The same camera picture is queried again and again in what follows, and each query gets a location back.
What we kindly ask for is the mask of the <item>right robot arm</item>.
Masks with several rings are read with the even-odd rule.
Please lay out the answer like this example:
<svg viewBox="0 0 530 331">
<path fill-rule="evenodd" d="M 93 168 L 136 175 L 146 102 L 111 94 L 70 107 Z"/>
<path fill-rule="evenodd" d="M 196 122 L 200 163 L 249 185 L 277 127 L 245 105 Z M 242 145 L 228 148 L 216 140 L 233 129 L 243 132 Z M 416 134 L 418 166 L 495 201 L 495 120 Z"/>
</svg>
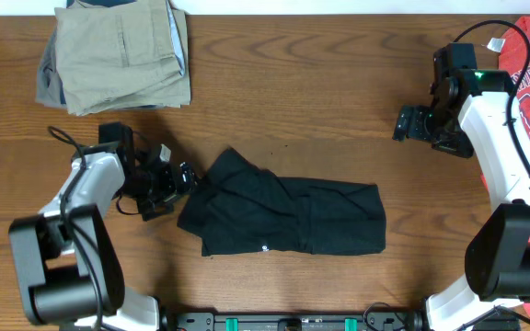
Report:
<svg viewBox="0 0 530 331">
<path fill-rule="evenodd" d="M 436 72 L 428 106 L 405 106 L 394 140 L 475 156 L 491 215 L 465 253 L 465 271 L 425 302 L 428 330 L 463 330 L 530 302 L 530 142 L 512 78 L 467 66 Z"/>
</svg>

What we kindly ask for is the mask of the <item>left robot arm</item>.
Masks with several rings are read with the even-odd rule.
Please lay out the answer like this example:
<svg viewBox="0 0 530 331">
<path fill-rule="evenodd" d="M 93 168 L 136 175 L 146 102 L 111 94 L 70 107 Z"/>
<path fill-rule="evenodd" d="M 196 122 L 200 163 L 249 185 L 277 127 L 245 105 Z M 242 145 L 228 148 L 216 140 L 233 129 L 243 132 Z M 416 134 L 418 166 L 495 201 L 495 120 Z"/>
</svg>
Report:
<svg viewBox="0 0 530 331">
<path fill-rule="evenodd" d="M 112 202 L 135 200 L 146 221 L 173 210 L 197 184 L 159 145 L 135 152 L 118 143 L 79 147 L 57 195 L 8 230 L 25 316 L 62 330 L 166 330 L 159 300 L 125 284 L 103 218 Z"/>
</svg>

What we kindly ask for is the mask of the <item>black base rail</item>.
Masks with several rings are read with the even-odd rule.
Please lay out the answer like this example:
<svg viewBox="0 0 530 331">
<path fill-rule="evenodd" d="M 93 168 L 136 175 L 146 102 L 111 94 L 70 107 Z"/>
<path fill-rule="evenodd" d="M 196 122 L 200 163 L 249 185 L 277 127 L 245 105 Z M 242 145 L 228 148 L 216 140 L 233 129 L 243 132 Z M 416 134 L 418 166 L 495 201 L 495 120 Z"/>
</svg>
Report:
<svg viewBox="0 0 530 331">
<path fill-rule="evenodd" d="M 422 331 L 429 327 L 418 312 L 372 311 L 367 315 L 180 314 L 163 316 L 161 330 L 175 331 Z"/>
</svg>

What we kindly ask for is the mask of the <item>black t-shirt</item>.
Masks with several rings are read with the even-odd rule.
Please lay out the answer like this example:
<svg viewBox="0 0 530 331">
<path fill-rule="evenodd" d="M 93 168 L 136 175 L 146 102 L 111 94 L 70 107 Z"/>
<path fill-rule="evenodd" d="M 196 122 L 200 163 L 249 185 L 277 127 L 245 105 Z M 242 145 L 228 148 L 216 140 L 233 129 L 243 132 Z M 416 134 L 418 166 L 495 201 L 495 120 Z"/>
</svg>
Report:
<svg viewBox="0 0 530 331">
<path fill-rule="evenodd" d="M 386 249 L 386 212 L 375 184 L 278 177 L 223 151 L 188 198 L 180 229 L 202 255 L 294 251 L 360 256 Z"/>
</svg>

